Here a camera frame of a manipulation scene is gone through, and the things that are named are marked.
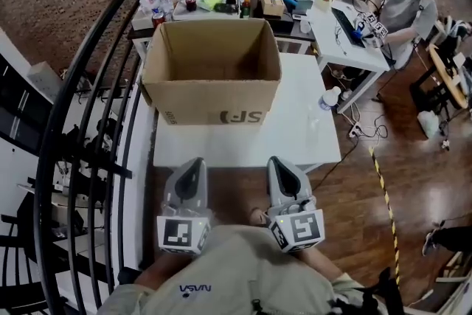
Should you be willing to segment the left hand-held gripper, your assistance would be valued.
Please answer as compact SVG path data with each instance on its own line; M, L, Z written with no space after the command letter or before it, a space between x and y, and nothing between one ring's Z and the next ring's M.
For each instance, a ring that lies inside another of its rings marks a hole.
M199 255L211 230L207 166L194 158L175 170L164 186L156 217L158 246L174 254Z

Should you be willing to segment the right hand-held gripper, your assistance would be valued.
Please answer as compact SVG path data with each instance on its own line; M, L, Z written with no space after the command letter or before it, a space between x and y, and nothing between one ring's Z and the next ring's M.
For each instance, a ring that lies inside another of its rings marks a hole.
M268 229L282 252L315 246L325 239L324 216L316 207L308 176L297 166L272 156L266 166L270 207Z

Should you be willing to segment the person's right hand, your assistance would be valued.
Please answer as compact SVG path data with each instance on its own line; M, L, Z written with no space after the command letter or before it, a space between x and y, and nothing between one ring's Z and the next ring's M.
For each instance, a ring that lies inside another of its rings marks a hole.
M265 211L262 211L259 207L255 207L251 210L249 215L249 225L259 228L269 228L271 219Z

